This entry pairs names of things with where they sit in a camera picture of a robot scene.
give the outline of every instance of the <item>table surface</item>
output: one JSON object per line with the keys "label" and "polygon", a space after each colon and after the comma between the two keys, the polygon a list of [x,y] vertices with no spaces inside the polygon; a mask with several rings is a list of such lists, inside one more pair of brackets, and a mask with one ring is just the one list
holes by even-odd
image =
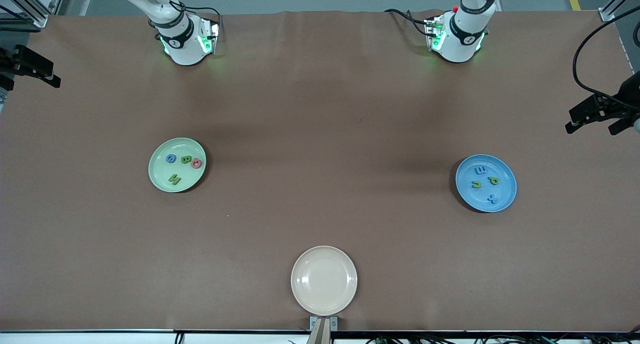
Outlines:
{"label": "table surface", "polygon": [[[358,270],[343,329],[637,324],[638,135],[564,129],[597,13],[498,13],[464,64],[390,14],[224,24],[193,67],[142,17],[54,17],[31,38],[62,87],[18,79],[0,116],[1,329],[304,327],[290,271],[320,244]],[[615,33],[578,66],[610,93],[631,75]],[[147,164],[182,136],[207,172],[163,193]],[[503,212],[455,193],[478,153],[517,176]]]}

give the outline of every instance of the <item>plate rim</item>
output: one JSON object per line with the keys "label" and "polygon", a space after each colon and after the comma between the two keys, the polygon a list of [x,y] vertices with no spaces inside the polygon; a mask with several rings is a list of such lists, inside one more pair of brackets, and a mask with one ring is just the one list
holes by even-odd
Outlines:
{"label": "plate rim", "polygon": [[[164,189],[164,187],[159,187],[156,184],[156,182],[153,180],[153,176],[151,175],[151,165],[153,164],[153,161],[154,161],[153,159],[154,159],[154,157],[156,157],[156,154],[158,153],[158,150],[160,150],[160,148],[163,147],[166,143],[169,143],[169,142],[174,141],[174,140],[192,141],[193,143],[195,143],[195,145],[197,145],[202,150],[202,152],[205,153],[205,157],[203,158],[203,161],[202,161],[202,172],[201,172],[200,177],[192,185],[190,185],[188,187],[185,187],[185,189],[182,189],[182,190],[170,190],[170,189]],[[164,143],[158,145],[158,147],[155,148],[153,154],[151,154],[151,158],[149,159],[149,166],[147,168],[147,173],[149,174],[149,180],[151,181],[153,186],[157,187],[157,189],[160,190],[160,191],[164,191],[165,193],[180,193],[182,191],[186,191],[188,189],[191,189],[195,184],[198,184],[200,182],[200,180],[202,179],[202,177],[204,176],[204,171],[206,170],[206,163],[207,163],[206,162],[207,161],[206,160],[207,159],[206,158],[206,155],[207,155],[206,153],[207,152],[206,152],[206,150],[204,150],[204,147],[201,145],[201,143],[199,143],[198,141],[196,141],[196,140],[194,140],[194,139],[192,139],[190,137],[174,137],[173,139],[169,139],[167,141],[164,141]]]}
{"label": "plate rim", "polygon": [[[354,286],[354,292],[353,294],[350,296],[349,300],[346,302],[346,304],[343,307],[339,307],[338,310],[336,311],[331,311],[329,313],[318,313],[318,312],[313,312],[310,310],[310,307],[308,305],[304,305],[301,301],[300,298],[298,298],[298,296],[295,294],[296,290],[294,289],[294,272],[296,267],[298,266],[298,263],[300,262],[300,259],[302,259],[302,257],[304,257],[305,255],[307,255],[307,253],[313,251],[313,250],[318,250],[320,248],[328,248],[328,249],[332,249],[332,250],[336,250],[338,253],[341,253],[342,255],[344,255],[347,259],[349,259],[349,262],[351,264],[351,266],[353,267],[353,271],[354,271],[354,281],[355,281],[355,286]],[[356,269],[356,266],[354,264],[354,261],[352,260],[352,258],[347,255],[347,253],[345,253],[344,251],[336,248],[335,246],[331,246],[331,245],[318,245],[318,246],[314,246],[313,248],[309,248],[306,251],[304,251],[304,253],[300,254],[299,257],[297,257],[297,259],[295,260],[295,263],[293,264],[293,267],[291,268],[291,276],[290,276],[291,280],[290,280],[290,284],[291,284],[291,292],[293,293],[294,298],[296,299],[296,301],[298,302],[298,304],[300,306],[302,306],[302,308],[308,312],[310,312],[313,315],[319,315],[319,316],[329,316],[329,315],[334,315],[334,314],[338,314],[338,312],[341,312],[342,310],[345,310],[345,308],[347,306],[349,306],[349,304],[353,301],[353,298],[356,295],[356,291],[358,291],[358,269]]]}
{"label": "plate rim", "polygon": [[[458,178],[460,176],[460,168],[462,167],[462,165],[464,165],[464,163],[466,163],[467,161],[472,161],[474,158],[476,157],[489,157],[491,159],[494,159],[498,162],[502,162],[503,165],[506,166],[506,168],[509,170],[508,173],[510,173],[510,177],[513,180],[513,198],[509,201],[509,203],[503,207],[502,209],[499,210],[486,210],[486,209],[482,209],[480,207],[477,207],[476,205],[473,205],[473,203],[470,203],[464,195],[462,195],[462,192],[460,190],[460,185],[458,184]],[[457,189],[457,193],[460,195],[460,197],[462,198],[462,200],[464,200],[464,202],[466,202],[468,205],[470,205],[472,208],[474,208],[475,210],[478,211],[482,211],[482,212],[501,212],[503,210],[506,210],[508,207],[510,207],[512,205],[512,203],[514,203],[514,201],[516,200],[516,196],[518,195],[518,180],[516,180],[516,175],[513,173],[513,170],[511,169],[511,166],[509,166],[505,161],[499,159],[498,157],[495,157],[493,155],[490,154],[473,154],[471,156],[466,157],[464,160],[462,160],[460,162],[460,164],[458,164],[458,168],[456,168],[456,180],[455,180],[455,188]]]}

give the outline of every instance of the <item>blue plate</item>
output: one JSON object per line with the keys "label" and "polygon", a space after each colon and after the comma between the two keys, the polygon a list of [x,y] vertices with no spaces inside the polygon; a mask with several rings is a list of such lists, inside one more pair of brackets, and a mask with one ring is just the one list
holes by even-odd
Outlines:
{"label": "blue plate", "polygon": [[505,210],[518,192],[509,166],[498,157],[484,154],[467,157],[460,163],[455,186],[466,203],[484,212]]}

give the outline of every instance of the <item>metal frame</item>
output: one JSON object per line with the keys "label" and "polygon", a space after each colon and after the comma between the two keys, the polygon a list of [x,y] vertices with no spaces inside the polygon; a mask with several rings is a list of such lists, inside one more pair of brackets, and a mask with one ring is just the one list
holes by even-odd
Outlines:
{"label": "metal frame", "polygon": [[608,0],[604,7],[598,9],[603,22],[610,22],[615,17],[615,12],[627,0]]}
{"label": "metal frame", "polygon": [[47,24],[47,20],[51,11],[40,0],[11,0],[18,6],[28,18],[33,20],[35,27],[43,28]]}

